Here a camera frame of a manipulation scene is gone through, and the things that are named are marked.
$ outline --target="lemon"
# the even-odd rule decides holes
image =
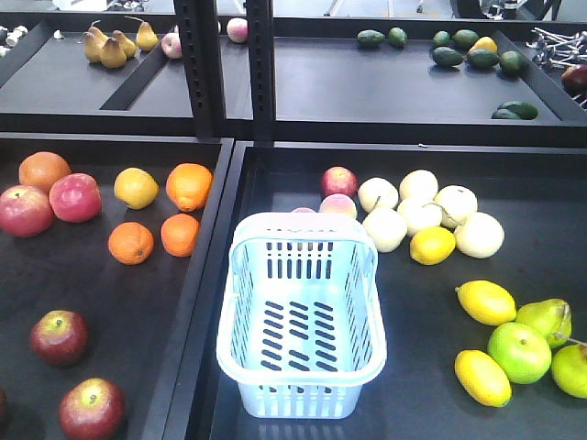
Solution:
[[[446,228],[425,227],[412,237],[410,257],[420,264],[431,266],[447,259],[455,246],[455,236]]]
[[[460,384],[478,403],[505,406],[512,398],[512,385],[502,368],[480,350],[463,350],[455,359]]]
[[[509,291],[494,282],[467,281],[455,291],[460,305],[475,321],[501,325],[515,319],[514,298]]]
[[[475,44],[473,44],[472,48],[470,48],[469,51],[475,49],[487,49],[491,52],[497,53],[497,44],[495,44],[495,41],[493,41],[491,37],[481,37],[477,40]]]
[[[142,209],[155,200],[159,184],[140,168],[122,170],[114,182],[114,196],[132,209]]]

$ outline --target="black tray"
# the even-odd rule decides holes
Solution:
[[[239,402],[237,383],[216,363],[217,318],[232,232],[253,213],[301,205],[317,209],[321,174],[333,165],[354,170],[361,182],[383,176],[398,185],[407,172],[428,169],[441,187],[466,186],[477,194],[480,211],[504,226],[504,245],[491,258],[469,258],[455,251],[430,267],[410,259],[408,239],[394,252],[380,254],[376,282],[388,360],[382,373],[363,387],[355,412],[339,421],[254,418]],[[193,375],[190,362],[205,357],[202,365],[207,367],[201,368],[193,388],[192,429],[199,431],[197,438],[583,439],[581,415],[587,401],[564,394],[549,373],[538,383],[514,385],[513,399],[495,409],[467,395],[454,375],[453,362],[462,349],[484,350],[494,328],[473,321],[457,301],[454,288],[475,279],[503,285],[518,305],[566,299],[573,312],[573,334],[585,338],[587,237],[580,230],[587,218],[586,165],[584,150],[554,147],[238,142],[194,315],[199,325],[209,321],[211,332],[205,339],[191,330],[191,358],[184,358],[179,375]],[[206,308],[214,312],[204,315]],[[189,396],[176,397],[181,401]]]
[[[18,182],[18,163],[39,150],[52,150],[74,171],[100,183],[103,211],[83,224],[56,220],[31,238],[0,234],[0,383],[12,420],[3,439],[62,439],[58,422],[62,396],[92,376],[117,383],[127,398],[127,423],[116,439],[161,438],[172,401],[183,341],[216,220],[232,149],[231,139],[11,135],[0,137],[2,191]],[[184,161],[215,173],[191,258],[175,258],[161,244],[161,223],[178,211],[165,194],[166,176]],[[140,211],[114,197],[113,183],[124,168],[137,166],[160,184],[155,202]],[[155,236],[153,254],[141,265],[124,266],[106,242],[123,221],[139,221]],[[81,312],[89,322],[91,347],[81,363],[54,368],[28,347],[34,323],[52,309]]]

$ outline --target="white pear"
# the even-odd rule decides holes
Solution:
[[[432,171],[414,170],[400,182],[400,197],[402,200],[411,197],[434,199],[437,192],[438,180]]]
[[[407,235],[414,236],[418,231],[429,226],[440,226],[442,208],[432,200],[410,197],[402,200],[397,207],[407,225]]]
[[[457,249],[476,259],[486,259],[502,246],[505,232],[502,225],[486,213],[473,213],[454,232]]]
[[[392,208],[375,208],[363,220],[367,234],[379,252],[391,252],[405,237],[405,220]]]
[[[470,214],[477,211],[477,197],[464,186],[449,185],[442,188],[434,201],[442,206],[442,225],[456,227]]]
[[[359,187],[358,196],[360,206],[367,214],[375,207],[394,208],[399,199],[393,184],[381,177],[372,177],[364,181]]]

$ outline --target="shopping basket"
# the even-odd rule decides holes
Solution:
[[[229,250],[216,357],[248,413],[339,419],[387,357],[377,250],[343,214],[260,213]]]

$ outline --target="pear stem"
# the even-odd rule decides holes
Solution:
[[[441,204],[438,204],[438,203],[436,203],[436,202],[428,202],[428,203],[424,204],[422,207],[424,207],[424,206],[428,206],[428,205],[430,205],[430,204],[433,204],[434,206],[438,206],[438,207],[439,207],[439,208],[442,210],[442,212],[444,213],[444,215],[445,215],[446,217],[448,217],[450,220],[452,220],[453,222],[455,222],[457,225],[459,225],[459,226],[463,226],[463,223],[462,223],[462,222],[460,222],[459,220],[457,220],[456,218],[454,218],[452,215],[450,215],[450,214],[449,214],[449,211],[447,211],[447,210],[445,209],[445,207],[444,207],[444,206],[442,206]]]
[[[587,347],[587,342],[580,341],[570,336],[565,336],[561,332],[555,332],[554,336],[559,337],[560,339],[566,339],[567,341],[572,342],[573,344],[579,344],[580,346]]]

